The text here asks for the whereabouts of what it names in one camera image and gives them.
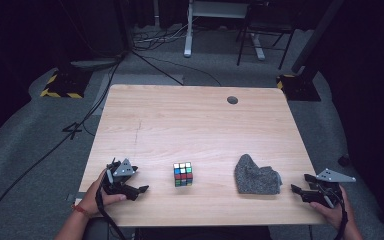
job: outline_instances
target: chair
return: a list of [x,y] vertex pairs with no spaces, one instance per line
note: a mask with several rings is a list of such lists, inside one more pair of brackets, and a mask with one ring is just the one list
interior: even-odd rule
[[[241,37],[241,48],[239,50],[238,61],[239,66],[244,47],[245,37],[247,33],[266,34],[279,36],[271,47],[253,46],[254,48],[266,48],[273,50],[283,50],[282,60],[280,61],[279,70],[282,68],[286,53],[289,49],[292,37],[295,32],[294,21],[299,15],[299,11],[303,2],[300,0],[254,0],[247,8],[244,25],[236,37],[238,41]],[[274,48],[284,34],[289,34],[288,43],[285,48]]]

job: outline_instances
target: hand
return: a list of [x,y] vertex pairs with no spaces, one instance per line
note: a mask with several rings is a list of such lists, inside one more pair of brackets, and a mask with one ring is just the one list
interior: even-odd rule
[[[89,214],[96,214],[99,212],[98,206],[96,205],[95,196],[96,191],[98,190],[99,184],[101,183],[102,178],[106,174],[106,169],[104,169],[99,175],[98,179],[90,185],[87,190],[84,198],[79,202],[78,206],[82,207]],[[116,195],[108,195],[104,190],[101,189],[102,192],[102,200],[104,201],[104,205],[110,205],[115,202],[120,202],[126,200],[126,196],[123,194]]]
[[[344,240],[363,239],[360,231],[357,228],[357,224],[354,218],[354,211],[348,200],[348,195],[342,186],[339,186],[339,187],[341,188],[341,191],[342,191],[342,197],[344,198],[344,204],[345,204],[345,211],[347,211],[347,215],[348,215],[348,222],[345,227],[343,239]],[[340,204],[337,204],[333,209],[327,208],[317,202],[311,202],[310,206],[312,206],[314,209],[316,209],[317,212],[322,214],[326,218],[328,223],[330,223],[336,230],[339,230],[339,227],[341,226],[341,221],[342,221],[342,207]]]
[[[345,210],[348,213],[348,219],[354,221],[354,212],[351,208],[350,202],[348,201],[347,193],[342,186],[339,187],[341,188],[342,197],[344,198]],[[327,208],[320,203],[311,202],[310,206],[322,214],[336,230],[339,229],[342,220],[342,207],[340,204],[337,204],[335,208]]]

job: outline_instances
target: rubik's cube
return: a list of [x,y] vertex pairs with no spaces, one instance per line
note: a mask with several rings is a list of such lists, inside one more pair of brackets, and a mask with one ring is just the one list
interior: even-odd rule
[[192,185],[192,165],[187,163],[175,163],[174,168],[174,186],[191,186]]

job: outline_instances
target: gray rag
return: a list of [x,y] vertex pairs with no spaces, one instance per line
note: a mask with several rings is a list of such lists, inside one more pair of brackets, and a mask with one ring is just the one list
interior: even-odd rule
[[251,156],[244,154],[235,168],[239,193],[274,195],[280,193],[282,180],[272,167],[259,168]]

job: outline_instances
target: hole in table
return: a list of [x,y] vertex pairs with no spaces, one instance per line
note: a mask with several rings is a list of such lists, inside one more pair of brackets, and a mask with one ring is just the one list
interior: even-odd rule
[[238,98],[236,98],[235,96],[230,96],[227,98],[227,102],[230,104],[236,104],[238,103]]

